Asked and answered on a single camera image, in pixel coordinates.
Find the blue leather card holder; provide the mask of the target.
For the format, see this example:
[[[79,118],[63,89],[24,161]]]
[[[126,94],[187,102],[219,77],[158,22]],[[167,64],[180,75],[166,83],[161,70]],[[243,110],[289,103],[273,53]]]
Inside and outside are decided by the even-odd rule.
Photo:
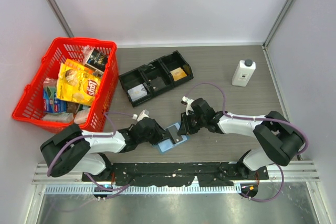
[[[171,150],[171,149],[179,146],[180,144],[188,141],[188,139],[189,139],[188,136],[186,136],[186,135],[181,135],[181,136],[183,138],[183,141],[181,141],[178,144],[173,144],[172,139],[171,139],[171,135],[170,135],[170,138],[165,139],[165,140],[159,142],[158,144],[154,145],[153,147],[155,147],[160,153],[165,153],[165,152],[167,152],[167,151],[169,151],[169,150]]]

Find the grey VIP card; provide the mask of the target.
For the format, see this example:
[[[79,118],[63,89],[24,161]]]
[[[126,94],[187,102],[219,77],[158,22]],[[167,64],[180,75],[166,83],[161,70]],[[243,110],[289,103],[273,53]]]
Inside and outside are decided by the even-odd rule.
[[[179,125],[171,125],[167,128],[168,132],[171,135],[171,139],[172,139],[173,144],[178,144],[181,141],[183,141],[182,136],[178,135],[179,127],[180,127]]]

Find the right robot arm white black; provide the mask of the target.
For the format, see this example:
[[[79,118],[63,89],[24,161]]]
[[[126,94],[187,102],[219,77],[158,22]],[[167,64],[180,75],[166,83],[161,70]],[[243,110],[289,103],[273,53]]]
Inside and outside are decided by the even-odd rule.
[[[183,97],[186,111],[181,114],[179,135],[193,135],[206,128],[217,134],[239,134],[258,141],[260,148],[247,151],[237,162],[237,173],[242,179],[250,179],[260,168],[276,164],[287,166],[307,147],[307,138],[280,113],[243,116],[226,111],[215,111],[203,99]]]

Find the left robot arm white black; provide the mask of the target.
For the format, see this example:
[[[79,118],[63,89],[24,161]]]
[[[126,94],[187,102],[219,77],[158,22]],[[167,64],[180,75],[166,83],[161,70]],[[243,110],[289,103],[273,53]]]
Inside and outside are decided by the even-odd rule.
[[[115,132],[89,132],[72,124],[40,146],[48,166],[48,177],[61,177],[70,171],[89,173],[101,181],[112,175],[105,152],[126,153],[142,143],[157,145],[171,139],[171,133],[148,116]]]

